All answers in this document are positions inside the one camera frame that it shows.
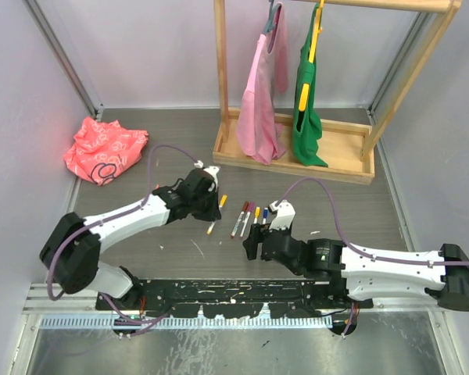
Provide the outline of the orange white pen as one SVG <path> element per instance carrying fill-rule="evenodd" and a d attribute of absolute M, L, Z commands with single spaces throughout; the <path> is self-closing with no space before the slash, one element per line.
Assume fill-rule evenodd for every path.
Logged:
<path fill-rule="evenodd" d="M 210 235 L 210 234 L 212 233 L 215 224 L 216 224 L 215 222 L 212 222 L 212 223 L 209 225 L 209 227 L 208 227 L 208 229 L 207 229 L 207 231 L 206 231 L 206 234 L 207 234 L 207 235 Z"/>

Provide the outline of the purple capped white pen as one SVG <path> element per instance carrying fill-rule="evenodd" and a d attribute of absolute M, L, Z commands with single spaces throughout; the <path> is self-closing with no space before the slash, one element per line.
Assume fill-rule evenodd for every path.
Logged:
<path fill-rule="evenodd" d="M 248 224 L 248 221 L 249 221 L 249 217 L 251 215 L 251 212 L 250 211 L 247 211 L 245 216 L 244 216 L 244 219 L 242 221 L 242 228 L 240 230 L 240 234 L 239 234 L 239 237 L 240 238 L 243 238 L 244 234 L 245 234 L 245 229 L 247 227 L 247 224 Z"/>

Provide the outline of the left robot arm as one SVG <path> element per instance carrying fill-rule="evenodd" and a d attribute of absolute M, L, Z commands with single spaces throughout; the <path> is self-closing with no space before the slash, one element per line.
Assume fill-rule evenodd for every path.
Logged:
<path fill-rule="evenodd" d="M 107 295 L 122 309 L 135 309 L 144 298 L 140 280 L 120 266 L 101 261 L 116 243 L 144 230 L 163 227 L 187 216 L 214 222 L 218 207 L 218 166 L 194 168 L 173 186 L 155 189 L 141 201 L 111 212 L 82 218 L 64 215 L 46 241 L 39 259 L 50 280 L 73 295 L 85 289 Z"/>

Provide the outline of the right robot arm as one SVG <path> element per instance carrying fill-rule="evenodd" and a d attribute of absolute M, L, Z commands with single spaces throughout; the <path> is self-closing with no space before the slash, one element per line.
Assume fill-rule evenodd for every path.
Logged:
<path fill-rule="evenodd" d="M 275 261 L 296 276 L 327 283 L 328 301 L 338 308 L 375 298 L 419 298 L 469 312 L 469 258 L 455 244 L 389 252 L 327 238 L 300 241 L 289 228 L 253 224 L 243 247 L 249 260 Z"/>

